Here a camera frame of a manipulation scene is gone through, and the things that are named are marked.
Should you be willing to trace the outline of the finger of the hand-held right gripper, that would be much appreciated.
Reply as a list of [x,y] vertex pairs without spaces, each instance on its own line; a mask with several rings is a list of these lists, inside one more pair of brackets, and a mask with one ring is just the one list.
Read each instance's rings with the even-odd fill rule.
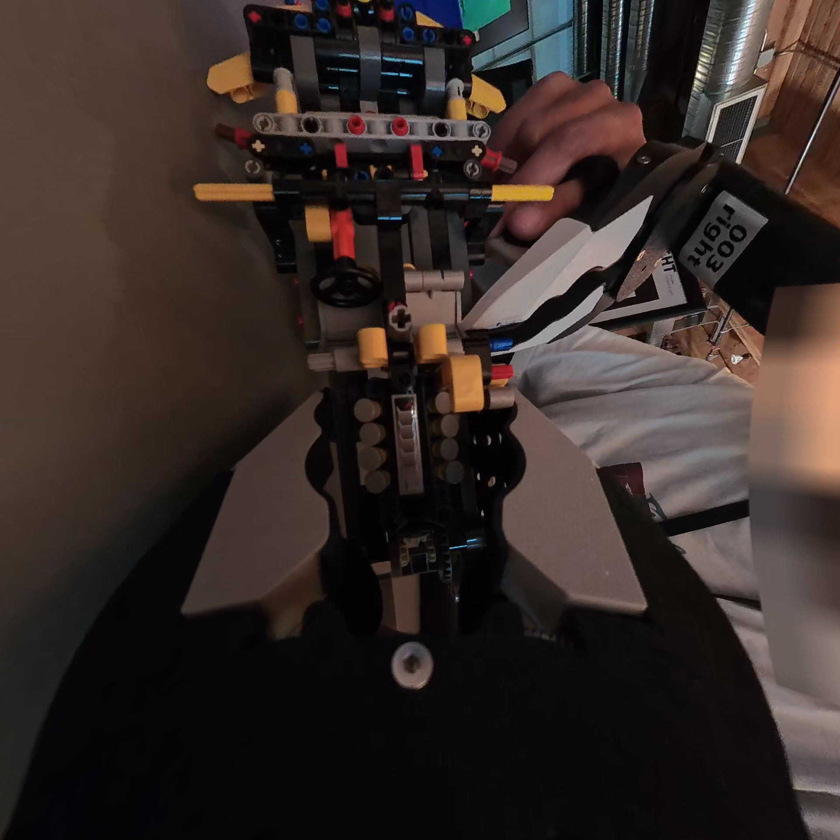
[[583,253],[593,235],[588,224],[561,219],[478,300],[461,326],[496,329],[529,319],[592,268],[592,259]]
[[511,329],[513,350],[536,347],[569,334],[606,307],[606,271],[625,256],[644,226],[653,201],[647,196],[606,226],[592,230],[593,238],[583,253],[591,258],[592,268],[565,293],[552,297]]

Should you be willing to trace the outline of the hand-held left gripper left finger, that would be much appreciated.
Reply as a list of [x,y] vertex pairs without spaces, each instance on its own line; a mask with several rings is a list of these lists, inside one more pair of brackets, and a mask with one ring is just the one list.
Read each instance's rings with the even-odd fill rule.
[[275,639],[298,635],[324,597],[320,552],[328,502],[312,487],[306,457],[321,435],[315,392],[234,470],[190,588],[184,616],[256,607]]

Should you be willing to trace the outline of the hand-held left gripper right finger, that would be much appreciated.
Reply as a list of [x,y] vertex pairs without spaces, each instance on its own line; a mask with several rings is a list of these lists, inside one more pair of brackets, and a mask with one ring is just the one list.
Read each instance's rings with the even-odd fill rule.
[[647,600],[592,461],[522,394],[510,430],[524,472],[504,497],[502,591],[553,634],[569,607],[639,616]]

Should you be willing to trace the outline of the black yellow lego car chassis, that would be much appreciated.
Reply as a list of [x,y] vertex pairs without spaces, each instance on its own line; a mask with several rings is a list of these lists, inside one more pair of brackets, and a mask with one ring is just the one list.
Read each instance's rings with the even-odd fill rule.
[[194,185],[203,203],[253,207],[276,268],[296,282],[339,474],[348,550],[381,580],[435,574],[458,595],[466,557],[499,546],[476,488],[469,427],[512,374],[493,329],[464,329],[473,269],[506,205],[553,189],[494,184],[514,161],[489,147],[506,107],[473,76],[476,35],[406,2],[249,3],[244,54],[207,72],[236,102],[272,97],[249,128],[245,183]]

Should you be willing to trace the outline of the person's right hand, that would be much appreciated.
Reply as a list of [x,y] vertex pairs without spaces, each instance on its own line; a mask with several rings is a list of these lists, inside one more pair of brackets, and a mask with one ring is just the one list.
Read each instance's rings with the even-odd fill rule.
[[508,204],[491,235],[540,238],[584,200],[582,183],[566,178],[573,166],[605,156],[624,168],[645,143],[638,106],[616,100],[603,81],[580,82],[560,71],[540,79],[505,112],[489,147],[517,163],[510,184],[552,186],[553,198]]

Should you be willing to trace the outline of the framed marker sign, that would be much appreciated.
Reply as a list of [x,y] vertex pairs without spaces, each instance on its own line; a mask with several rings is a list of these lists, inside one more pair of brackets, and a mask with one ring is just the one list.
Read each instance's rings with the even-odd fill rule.
[[622,329],[644,322],[693,316],[705,308],[699,281],[666,251],[653,273],[629,297],[614,302],[591,323],[604,329]]

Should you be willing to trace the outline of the white t-shirt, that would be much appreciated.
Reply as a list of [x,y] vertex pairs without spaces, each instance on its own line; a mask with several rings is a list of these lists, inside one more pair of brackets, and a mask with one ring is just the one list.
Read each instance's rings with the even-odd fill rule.
[[[660,519],[745,500],[753,388],[713,364],[587,327],[515,353],[514,384],[600,467],[640,464]],[[749,521],[675,545],[717,596],[759,599]],[[838,797],[838,707],[780,687],[760,612],[725,607],[757,666],[794,788]]]

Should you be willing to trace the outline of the white wall vent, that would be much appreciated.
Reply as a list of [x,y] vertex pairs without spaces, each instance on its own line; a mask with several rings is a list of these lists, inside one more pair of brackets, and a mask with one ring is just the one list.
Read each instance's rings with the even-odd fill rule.
[[755,78],[711,102],[705,140],[720,155],[740,164],[747,150],[768,83]]

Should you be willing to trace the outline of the metal air duct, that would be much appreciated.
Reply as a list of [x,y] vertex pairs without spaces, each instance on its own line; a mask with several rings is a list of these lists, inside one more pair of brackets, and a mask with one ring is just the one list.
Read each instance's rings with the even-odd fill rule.
[[574,74],[637,105],[649,140],[703,140],[713,107],[755,78],[772,6],[576,1]]

